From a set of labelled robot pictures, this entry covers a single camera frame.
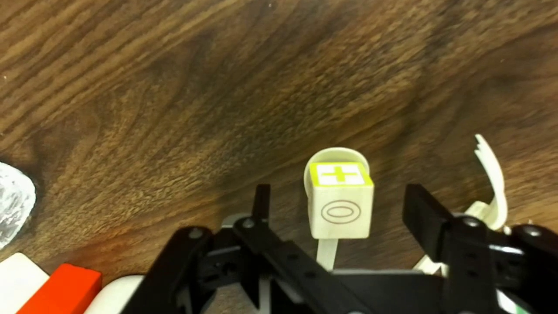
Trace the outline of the white block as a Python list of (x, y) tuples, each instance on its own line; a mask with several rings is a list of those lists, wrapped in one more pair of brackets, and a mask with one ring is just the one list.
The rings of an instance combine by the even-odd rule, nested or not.
[(22, 253), (1, 261), (0, 314), (16, 314), (48, 278), (48, 273)]

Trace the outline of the white plastic fork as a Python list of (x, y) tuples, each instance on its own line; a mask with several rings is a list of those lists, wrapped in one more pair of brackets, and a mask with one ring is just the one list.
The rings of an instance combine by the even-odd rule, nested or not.
[(417, 276), (441, 272), (451, 280), (493, 280), (505, 267), (506, 253), (491, 244), (491, 236), (505, 238), (498, 232), (507, 219), (508, 205), (504, 175), (492, 149), (476, 135), (476, 155), (485, 169), (494, 196), (490, 204), (475, 201), (458, 216), (449, 212), (422, 185), (408, 184), (403, 198), (403, 223), (425, 255), (413, 267)]

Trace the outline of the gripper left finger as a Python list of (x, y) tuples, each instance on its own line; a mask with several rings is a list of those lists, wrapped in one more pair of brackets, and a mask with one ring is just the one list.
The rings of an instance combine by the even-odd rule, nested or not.
[(213, 233), (176, 230), (121, 314), (206, 314), (219, 288), (239, 284), (260, 314), (368, 314), (354, 292), (269, 227), (271, 187), (252, 212)]

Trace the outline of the orange block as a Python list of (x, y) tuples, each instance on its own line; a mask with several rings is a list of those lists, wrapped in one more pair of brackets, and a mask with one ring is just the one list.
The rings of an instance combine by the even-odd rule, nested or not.
[(84, 314), (102, 282), (102, 273), (64, 263), (16, 314)]

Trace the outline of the white rounded object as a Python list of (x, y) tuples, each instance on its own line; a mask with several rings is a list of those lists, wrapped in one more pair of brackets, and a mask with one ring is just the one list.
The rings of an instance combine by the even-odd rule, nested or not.
[(111, 281), (96, 295), (84, 314), (120, 314), (144, 278), (144, 275), (133, 275)]

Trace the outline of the white wooden dice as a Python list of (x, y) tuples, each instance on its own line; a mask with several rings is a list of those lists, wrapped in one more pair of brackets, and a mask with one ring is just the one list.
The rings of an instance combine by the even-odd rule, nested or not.
[(371, 230), (374, 183), (359, 162), (311, 163), (308, 215), (317, 240), (365, 239)]

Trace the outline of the white plastic spoon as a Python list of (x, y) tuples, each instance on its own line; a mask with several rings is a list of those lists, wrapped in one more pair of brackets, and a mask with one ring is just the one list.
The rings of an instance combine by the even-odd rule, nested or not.
[[(310, 189), (310, 171), (309, 167), (311, 163), (319, 162), (359, 162), (365, 167), (367, 173), (370, 176), (369, 163), (367, 159), (358, 151), (345, 148), (345, 147), (330, 147), (323, 149), (315, 153), (307, 162), (305, 166), (303, 183), (305, 188), (305, 193), (307, 196), (307, 210), (308, 210), (308, 194)], [(318, 247), (316, 253), (317, 262), (326, 270), (333, 270), (335, 264), (337, 245), (340, 240), (346, 239), (332, 239), (332, 240), (317, 240)]]

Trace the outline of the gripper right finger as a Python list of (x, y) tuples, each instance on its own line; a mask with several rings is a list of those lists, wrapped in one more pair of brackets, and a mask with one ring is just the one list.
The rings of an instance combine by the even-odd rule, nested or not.
[(506, 314), (498, 292), (528, 314), (558, 314), (558, 234), (524, 223), (494, 231), (454, 215), (420, 184), (405, 189), (402, 219), (426, 255), (447, 265), (443, 314)]

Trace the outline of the crumpled foil ball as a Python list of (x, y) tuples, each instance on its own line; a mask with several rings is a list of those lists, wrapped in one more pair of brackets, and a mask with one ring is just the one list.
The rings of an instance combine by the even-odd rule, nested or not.
[(30, 177), (0, 162), (0, 250), (20, 232), (36, 200), (36, 187)]

